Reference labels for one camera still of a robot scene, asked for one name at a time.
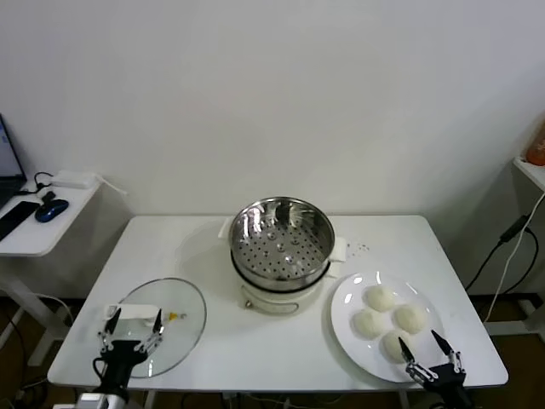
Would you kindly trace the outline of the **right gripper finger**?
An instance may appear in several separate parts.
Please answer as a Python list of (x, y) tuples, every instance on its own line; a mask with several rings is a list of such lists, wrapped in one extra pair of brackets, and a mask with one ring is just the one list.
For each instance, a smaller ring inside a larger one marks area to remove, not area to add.
[(436, 373), (430, 369), (421, 366), (416, 362), (414, 355), (411, 353), (408, 345), (402, 337), (398, 337), (401, 354), (406, 363), (405, 371), (417, 383), (432, 383), (436, 380)]
[(455, 351), (448, 341), (441, 337), (435, 330), (431, 330), (433, 338), (439, 345), (440, 350), (448, 358), (449, 362), (453, 365), (454, 373), (465, 373), (465, 369), (462, 364), (462, 355), (459, 351)]

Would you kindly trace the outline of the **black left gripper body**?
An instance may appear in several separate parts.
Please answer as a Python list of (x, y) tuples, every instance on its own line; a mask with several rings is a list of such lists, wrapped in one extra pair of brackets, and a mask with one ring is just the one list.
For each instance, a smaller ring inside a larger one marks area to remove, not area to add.
[(99, 375), (99, 392), (105, 395), (127, 395), (133, 369), (145, 362), (148, 353), (140, 342), (113, 342), (100, 351), (99, 362), (105, 366)]

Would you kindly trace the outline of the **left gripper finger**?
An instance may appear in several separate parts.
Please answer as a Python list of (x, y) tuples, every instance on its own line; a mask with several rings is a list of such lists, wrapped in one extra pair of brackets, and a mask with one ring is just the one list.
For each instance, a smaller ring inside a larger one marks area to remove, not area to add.
[(103, 329), (98, 332), (101, 352), (106, 352), (113, 349), (112, 335), (117, 327), (121, 312), (122, 309), (120, 307), (112, 307), (106, 317), (106, 322)]
[(154, 352), (155, 349), (163, 341), (164, 325), (163, 325), (163, 311), (158, 310), (158, 314), (153, 322), (152, 332), (143, 341), (135, 347), (137, 352)]

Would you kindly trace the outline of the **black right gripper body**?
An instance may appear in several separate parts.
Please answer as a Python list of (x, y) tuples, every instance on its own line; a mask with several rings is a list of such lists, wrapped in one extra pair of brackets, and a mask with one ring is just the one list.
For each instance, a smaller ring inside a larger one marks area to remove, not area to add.
[(463, 386), (466, 379), (463, 369), (455, 371), (453, 364), (445, 363), (432, 366), (430, 371), (438, 377), (424, 382), (423, 388), (427, 392), (439, 395), (447, 408), (474, 408), (473, 400)]

